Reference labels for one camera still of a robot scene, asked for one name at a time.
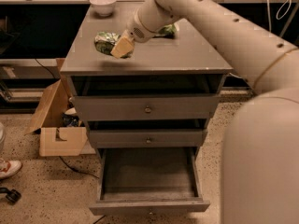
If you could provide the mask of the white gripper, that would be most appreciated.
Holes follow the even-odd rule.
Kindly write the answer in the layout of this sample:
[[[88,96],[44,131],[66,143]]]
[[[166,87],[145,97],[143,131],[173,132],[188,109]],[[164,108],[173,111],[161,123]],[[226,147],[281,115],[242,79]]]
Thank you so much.
[[[145,43],[155,35],[153,28],[153,16],[141,9],[134,12],[132,18],[127,22],[125,30],[116,45],[113,47],[111,54],[115,58],[121,58],[135,48],[135,41]]]

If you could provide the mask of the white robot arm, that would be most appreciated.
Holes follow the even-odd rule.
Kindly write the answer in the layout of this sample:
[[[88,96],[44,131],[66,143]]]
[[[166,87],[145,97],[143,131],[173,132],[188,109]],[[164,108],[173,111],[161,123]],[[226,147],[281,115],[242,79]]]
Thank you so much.
[[[113,56],[180,19],[256,93],[223,138],[221,224],[299,224],[299,49],[212,0],[147,0]]]

